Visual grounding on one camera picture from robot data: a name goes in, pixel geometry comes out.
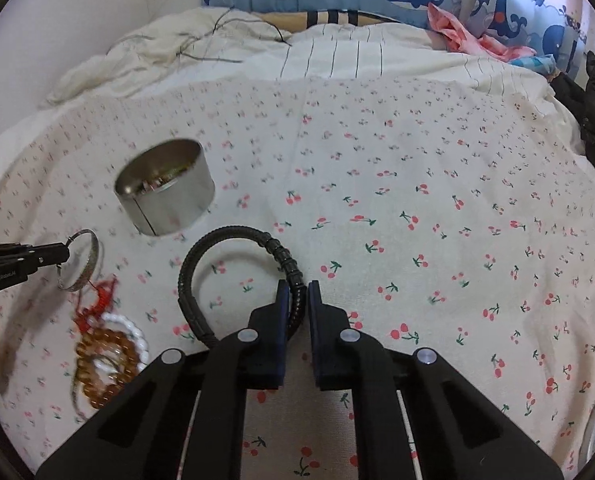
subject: bed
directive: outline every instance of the bed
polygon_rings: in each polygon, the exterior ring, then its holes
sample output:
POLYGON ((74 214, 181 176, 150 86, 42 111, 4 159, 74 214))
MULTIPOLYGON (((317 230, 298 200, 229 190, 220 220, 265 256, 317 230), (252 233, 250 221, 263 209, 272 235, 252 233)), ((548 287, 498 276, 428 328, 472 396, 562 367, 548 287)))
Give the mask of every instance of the bed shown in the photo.
MULTIPOLYGON (((575 477, 595 403, 595 173, 543 76, 402 23, 291 34, 208 7, 121 38, 48 99, 0 137, 0 242, 94 229, 97 277, 118 277, 114 308, 151 359, 203 349, 176 305, 181 261, 212 228, 250 225, 356 328, 449 356, 575 477), (201 39, 179 56, 189 36, 201 39), (172 137, 202 142, 216 197, 191 228, 143 237, 112 181, 172 137)), ((202 263, 218 336, 273 297, 277 269, 246 243, 202 263)), ((54 283, 49 269, 0 293, 0 422, 32 470, 84 422, 70 399, 75 299, 54 283)), ((250 394, 242 478, 356 475, 350 397, 315 390, 309 352, 301 330, 285 387, 250 394)))

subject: metal tin can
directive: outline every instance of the metal tin can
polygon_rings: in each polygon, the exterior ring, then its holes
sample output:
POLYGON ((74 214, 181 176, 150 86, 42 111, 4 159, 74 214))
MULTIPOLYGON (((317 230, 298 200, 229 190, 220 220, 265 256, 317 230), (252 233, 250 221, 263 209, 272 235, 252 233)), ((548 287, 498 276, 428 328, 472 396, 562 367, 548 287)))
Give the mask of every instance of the metal tin can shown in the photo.
POLYGON ((215 184, 202 145, 174 139, 129 162, 115 193, 139 232, 162 236, 193 224, 212 202, 215 184))

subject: pink fabric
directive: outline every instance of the pink fabric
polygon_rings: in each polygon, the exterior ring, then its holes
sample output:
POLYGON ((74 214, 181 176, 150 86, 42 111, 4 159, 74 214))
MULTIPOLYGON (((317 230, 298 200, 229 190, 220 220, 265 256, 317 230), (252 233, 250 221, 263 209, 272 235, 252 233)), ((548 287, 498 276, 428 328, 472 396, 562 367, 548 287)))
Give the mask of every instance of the pink fabric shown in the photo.
POLYGON ((447 44, 451 52, 489 56, 504 62, 537 54, 530 47, 506 46, 486 34, 478 40, 466 30, 465 26, 453 14, 433 4, 429 4, 429 24, 433 30, 447 38, 447 44))

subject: black corrugated hose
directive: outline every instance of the black corrugated hose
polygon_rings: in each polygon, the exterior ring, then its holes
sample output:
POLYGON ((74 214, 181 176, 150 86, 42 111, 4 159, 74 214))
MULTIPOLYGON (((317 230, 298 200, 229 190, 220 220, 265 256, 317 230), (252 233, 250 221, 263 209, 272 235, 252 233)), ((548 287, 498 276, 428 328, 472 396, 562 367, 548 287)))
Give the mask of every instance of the black corrugated hose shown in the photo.
POLYGON ((288 249, 282 247, 279 240, 273 238, 270 233, 264 233, 245 226, 220 227, 200 238, 186 255, 181 266, 180 279, 178 280, 178 302, 190 329, 195 337, 208 348, 217 345, 219 340, 199 309, 191 285, 200 258, 214 245, 232 238, 245 238, 254 241, 257 245, 266 249, 268 254, 275 258, 275 261, 286 273, 286 280, 291 292, 291 310, 287 320, 288 338, 290 339, 304 320, 306 313, 306 285, 302 273, 297 268, 297 262, 291 257, 291 253, 288 249))

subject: metal bangle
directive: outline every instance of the metal bangle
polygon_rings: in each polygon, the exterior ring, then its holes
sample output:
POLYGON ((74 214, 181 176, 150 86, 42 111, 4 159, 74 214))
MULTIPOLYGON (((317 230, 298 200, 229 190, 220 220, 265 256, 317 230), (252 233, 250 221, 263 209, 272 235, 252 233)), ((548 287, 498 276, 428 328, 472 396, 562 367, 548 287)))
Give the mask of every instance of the metal bangle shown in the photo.
POLYGON ((60 290, 65 290, 66 292, 77 292, 78 290, 82 290, 84 285, 86 285, 88 280, 93 276, 98 258, 100 257, 100 241, 96 234, 90 229, 82 229, 66 240, 66 247, 68 247, 75 238, 85 234, 90 235, 90 253, 88 254, 88 262, 86 262, 84 270, 82 270, 82 273, 71 286, 65 286, 64 281, 62 280, 62 266, 61 264, 57 264, 57 288, 60 290))

